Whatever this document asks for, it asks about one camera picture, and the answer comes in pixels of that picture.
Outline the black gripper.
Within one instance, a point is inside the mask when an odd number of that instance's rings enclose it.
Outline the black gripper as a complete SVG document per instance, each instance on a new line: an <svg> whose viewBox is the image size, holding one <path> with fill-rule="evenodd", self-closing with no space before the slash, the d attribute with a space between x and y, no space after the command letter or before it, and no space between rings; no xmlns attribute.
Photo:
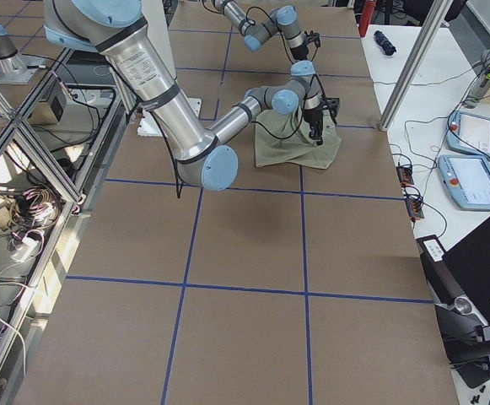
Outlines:
<svg viewBox="0 0 490 405"><path fill-rule="evenodd" d="M317 105L306 107L303 110L304 121L309 125L309 139L316 141L317 146L324 143L323 138L323 119L324 112L327 111L332 122L337 124L337 114L340 108L340 99L337 97L320 96Z"/></svg>
<svg viewBox="0 0 490 405"><path fill-rule="evenodd" d="M321 47L320 34L311 30L301 31L290 39L290 52L295 61L307 60L309 55L309 45L313 44L316 48Z"/></svg>

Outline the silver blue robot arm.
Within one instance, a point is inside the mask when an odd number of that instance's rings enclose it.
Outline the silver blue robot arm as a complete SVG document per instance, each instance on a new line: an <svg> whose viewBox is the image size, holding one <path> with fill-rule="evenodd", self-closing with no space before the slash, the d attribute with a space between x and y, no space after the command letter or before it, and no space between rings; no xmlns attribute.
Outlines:
<svg viewBox="0 0 490 405"><path fill-rule="evenodd" d="M236 1L210 1L206 10L226 17L243 37L246 47L256 52L271 38L279 36L290 62L314 60L321 47L320 34L303 30L294 5L285 5L267 12L259 6L246 11Z"/></svg>
<svg viewBox="0 0 490 405"><path fill-rule="evenodd" d="M45 1L46 38L69 49L98 53L114 67L140 106L159 124L172 158L175 177L210 191L232 185L239 161L228 141L265 110L280 115L300 111L309 136L323 143L326 113L337 116L339 99L328 98L309 60L308 45L320 44L315 32L301 29L294 6L274 8L262 23L235 1L215 1L214 9L239 30L249 50L257 51L281 35L294 58L291 78L280 86L249 90L229 112L204 127L175 75L148 38L148 21L139 1Z"/></svg>

